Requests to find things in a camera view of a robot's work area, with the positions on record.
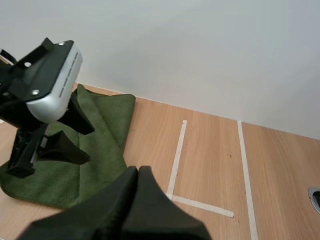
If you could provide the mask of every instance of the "wooden table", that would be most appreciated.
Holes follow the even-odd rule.
[[[173,194],[230,210],[234,217],[175,204],[202,220],[215,240],[251,239],[237,121],[137,98],[124,151],[127,165],[151,166],[166,193],[183,120]],[[320,141],[246,123],[243,135],[258,238],[320,239],[320,214],[308,198],[308,187],[320,187]],[[10,157],[14,136],[14,127],[0,124],[1,163]],[[32,221],[59,211],[0,191],[0,238],[13,240]]]

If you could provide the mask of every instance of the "white wall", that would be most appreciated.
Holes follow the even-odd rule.
[[[2,0],[0,47],[74,40],[81,83],[320,139],[319,0]]]

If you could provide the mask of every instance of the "green towel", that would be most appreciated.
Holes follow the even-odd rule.
[[[36,161],[35,173],[20,179],[0,167],[0,185],[12,198],[56,208],[70,208],[81,203],[112,183],[127,168],[123,152],[136,98],[130,94],[102,95],[78,85],[79,104],[95,131],[82,135],[56,122],[49,125],[47,135],[61,130],[90,162],[76,165],[60,161]]]

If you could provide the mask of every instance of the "white tape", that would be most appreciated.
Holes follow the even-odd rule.
[[[177,172],[178,172],[178,167],[179,167],[179,160],[180,160],[182,146],[184,144],[186,127],[187,127],[187,120],[183,120],[182,126],[181,126],[181,131],[180,131],[180,136],[179,136],[179,140],[178,140],[178,145],[176,146],[171,176],[170,176],[168,190],[167,190],[167,196],[170,200],[172,200],[172,195],[174,194],[176,177],[177,177]]]
[[[234,217],[234,213],[232,211],[217,207],[217,206],[212,206],[209,204],[205,204],[199,201],[193,201],[184,197],[180,197],[180,196],[172,196],[172,200],[176,201],[178,203],[182,203],[182,204],[186,204],[186,205],[190,205],[199,209],[204,209],[204,210],[208,210],[210,212],[214,212],[217,214],[222,214],[225,215],[229,218],[233,218]]]
[[[241,121],[238,121],[238,133],[239,133],[239,140],[240,140],[242,168],[243,168],[243,176],[244,176],[244,187],[245,187],[245,193],[246,193],[245,194],[246,195],[246,205],[248,207],[251,240],[258,240],[256,218],[255,218],[255,211],[254,211],[254,203],[252,200],[250,176],[249,176],[249,169],[248,169],[248,162],[247,162],[247,155],[246,155],[246,147],[245,147],[244,134],[242,132],[242,122]]]

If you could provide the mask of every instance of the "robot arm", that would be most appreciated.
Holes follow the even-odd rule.
[[[72,93],[83,61],[74,42],[54,44],[46,38],[19,61],[5,51],[0,55],[6,60],[0,64],[0,119],[18,128],[7,172],[20,178],[29,176],[35,171],[35,158],[50,157],[50,153],[60,156],[58,161],[87,162],[89,156],[63,132],[45,136],[48,124],[55,121],[84,135],[95,130]],[[52,152],[57,146],[59,154]]]

